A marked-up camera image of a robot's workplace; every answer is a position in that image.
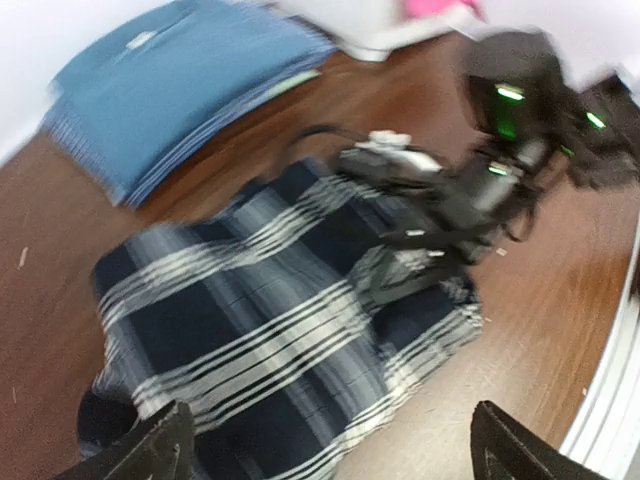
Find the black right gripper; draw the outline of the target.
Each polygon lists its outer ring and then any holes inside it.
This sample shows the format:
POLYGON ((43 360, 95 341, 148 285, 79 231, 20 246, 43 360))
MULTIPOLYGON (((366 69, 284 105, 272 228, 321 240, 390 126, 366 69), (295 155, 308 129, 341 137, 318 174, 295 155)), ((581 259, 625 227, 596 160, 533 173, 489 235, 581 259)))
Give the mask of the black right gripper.
POLYGON ((504 164, 467 164, 453 176, 393 177, 383 188, 408 206, 397 229, 381 237, 398 250, 369 249, 364 255, 367 309, 459 276, 461 263, 479 262, 515 216, 515 169, 504 164))

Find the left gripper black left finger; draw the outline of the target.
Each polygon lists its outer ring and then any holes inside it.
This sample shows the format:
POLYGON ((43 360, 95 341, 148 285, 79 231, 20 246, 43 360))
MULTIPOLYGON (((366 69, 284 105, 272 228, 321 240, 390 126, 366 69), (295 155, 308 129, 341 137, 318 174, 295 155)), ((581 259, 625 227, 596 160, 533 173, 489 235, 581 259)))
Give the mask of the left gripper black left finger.
POLYGON ((190 479, 194 423, 184 402, 171 401, 123 439, 58 474, 73 479, 190 479))

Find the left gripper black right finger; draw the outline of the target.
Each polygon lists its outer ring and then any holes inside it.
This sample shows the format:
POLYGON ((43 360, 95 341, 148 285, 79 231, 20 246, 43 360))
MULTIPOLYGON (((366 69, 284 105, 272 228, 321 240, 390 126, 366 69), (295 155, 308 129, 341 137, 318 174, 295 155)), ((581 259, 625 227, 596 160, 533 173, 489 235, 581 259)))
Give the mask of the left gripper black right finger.
POLYGON ((491 401, 475 407, 470 447, 476 479, 596 480, 602 476, 560 454, 491 401))

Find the black white plaid shirt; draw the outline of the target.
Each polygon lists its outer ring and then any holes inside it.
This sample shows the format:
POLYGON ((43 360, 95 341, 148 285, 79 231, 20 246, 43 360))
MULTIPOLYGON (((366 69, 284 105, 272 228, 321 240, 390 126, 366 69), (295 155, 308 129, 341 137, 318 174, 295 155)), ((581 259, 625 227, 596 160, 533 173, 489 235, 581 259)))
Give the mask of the black white plaid shirt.
POLYGON ((482 329, 466 276, 374 301, 376 239, 406 207, 307 159, 128 238, 94 269, 91 393, 127 421, 188 404, 198 479, 332 478, 482 329))

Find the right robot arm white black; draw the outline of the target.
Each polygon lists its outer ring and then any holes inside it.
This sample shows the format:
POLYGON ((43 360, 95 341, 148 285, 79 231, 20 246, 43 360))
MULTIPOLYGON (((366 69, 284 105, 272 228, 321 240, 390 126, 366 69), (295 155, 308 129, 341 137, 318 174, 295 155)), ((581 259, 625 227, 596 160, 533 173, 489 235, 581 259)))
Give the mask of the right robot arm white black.
POLYGON ((372 282, 379 304, 429 288, 479 263, 499 236, 525 241, 557 182, 613 189, 639 179, 639 109, 610 75, 569 87, 540 31, 502 31, 473 42, 463 62, 471 115, 484 138, 447 171, 397 134, 374 133, 376 179, 411 198, 372 282))

